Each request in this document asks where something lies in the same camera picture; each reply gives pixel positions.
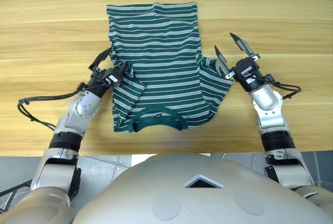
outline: wire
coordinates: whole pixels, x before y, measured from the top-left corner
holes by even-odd
[[[103,84],[101,85],[97,85],[97,86],[92,86],[92,87],[88,87],[82,90],[76,90],[72,93],[69,94],[64,94],[64,95],[53,95],[53,96],[33,96],[33,97],[28,97],[28,98],[24,98],[24,99],[20,99],[18,104],[17,104],[17,109],[20,111],[21,114],[23,114],[24,116],[28,117],[30,119],[30,121],[35,121],[38,122],[44,126],[46,126],[47,128],[51,129],[54,131],[54,129],[56,128],[56,126],[52,123],[46,122],[46,121],[41,121],[39,119],[37,119],[36,117],[34,117],[25,107],[24,104],[29,105],[30,102],[40,102],[40,101],[55,101],[55,100],[62,100],[62,99],[66,99],[66,98],[70,98],[80,92],[86,91],[86,90],[90,90],[90,89],[95,89],[95,88],[99,88],[104,86]]]
[[[19,196],[20,194],[24,194],[24,193],[28,193],[29,191],[24,191],[24,192],[21,192],[21,193],[18,193],[17,195],[15,195],[14,197],[13,197],[13,199],[11,200],[11,201],[13,201],[17,196]],[[1,205],[1,207],[0,207],[0,209],[1,210],[4,210],[5,208],[3,208],[3,206],[5,206],[5,208],[6,208],[6,206],[7,206],[7,202],[5,202],[4,204],[2,204]]]
[[[291,85],[291,84],[283,84],[283,83],[280,83],[280,82],[272,82],[268,79],[265,79],[264,80],[261,80],[261,79],[257,79],[258,81],[262,81],[264,83],[268,83],[268,84],[271,84],[272,86],[274,87],[277,87],[281,90],[285,90],[285,91],[291,91],[291,93],[285,95],[282,97],[282,99],[291,99],[294,95],[296,95],[297,93],[300,93],[302,92],[302,89],[301,87],[297,86],[297,85]]]

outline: striped shirt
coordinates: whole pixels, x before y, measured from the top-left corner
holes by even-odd
[[[107,14],[111,60],[128,64],[113,90],[116,132],[193,129],[217,114],[232,82],[202,56],[196,3],[109,5]]]

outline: floor tile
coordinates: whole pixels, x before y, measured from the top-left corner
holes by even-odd
[[[131,155],[120,155],[117,165],[130,168],[131,167],[132,156]]]
[[[333,151],[316,152],[321,181],[333,182]]]
[[[40,161],[40,157],[0,157],[0,171],[2,172],[0,192],[31,180]],[[24,188],[18,191],[18,193],[27,190],[29,188]],[[24,194],[18,195],[11,205],[13,206],[19,202],[23,196]],[[0,197],[0,202],[6,202],[7,197],[8,195]]]
[[[88,156],[94,159],[103,160],[107,163],[117,164],[119,155],[94,155],[94,156]]]
[[[253,153],[227,153],[223,158],[251,168]]]
[[[126,171],[127,169],[128,168],[126,168],[126,167],[117,165],[113,178],[112,178],[112,181],[114,181],[122,172]]]
[[[116,165],[90,157],[80,157],[78,167],[82,170],[80,189],[71,203],[76,212],[111,183]]]

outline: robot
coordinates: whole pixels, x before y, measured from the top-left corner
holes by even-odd
[[[54,134],[30,192],[16,207],[0,215],[0,224],[331,224],[333,194],[314,186],[281,111],[283,99],[300,92],[300,87],[280,84],[270,74],[263,76],[256,64],[260,55],[238,36],[231,36],[247,57],[229,69],[215,47],[217,61],[225,77],[240,83],[251,97],[265,149],[266,176],[231,161],[203,155],[156,155],[122,173],[75,215],[70,201],[80,185],[77,162],[81,140],[97,114],[101,98],[121,82],[126,69],[126,64],[99,68],[108,56],[107,49],[90,65],[89,82],[80,83],[74,93],[62,96],[78,94],[56,126],[39,121],[22,107],[30,101],[41,101],[41,97],[19,101],[22,113],[54,129]],[[272,86],[292,93],[282,97]]]

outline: wood grain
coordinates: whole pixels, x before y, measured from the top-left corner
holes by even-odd
[[[48,147],[52,133],[20,115],[17,100],[68,93],[87,81],[87,67],[109,47],[107,4],[192,1],[198,3],[203,53],[214,56],[216,44],[233,65],[244,55],[228,33],[245,39],[261,54],[263,73],[303,88],[284,104],[297,147],[333,149],[333,0],[0,0],[0,155],[41,156]],[[35,103],[29,109],[55,123],[68,102]],[[114,133],[110,92],[80,153],[261,151],[251,102],[235,84],[212,121],[187,131],[154,126]]]

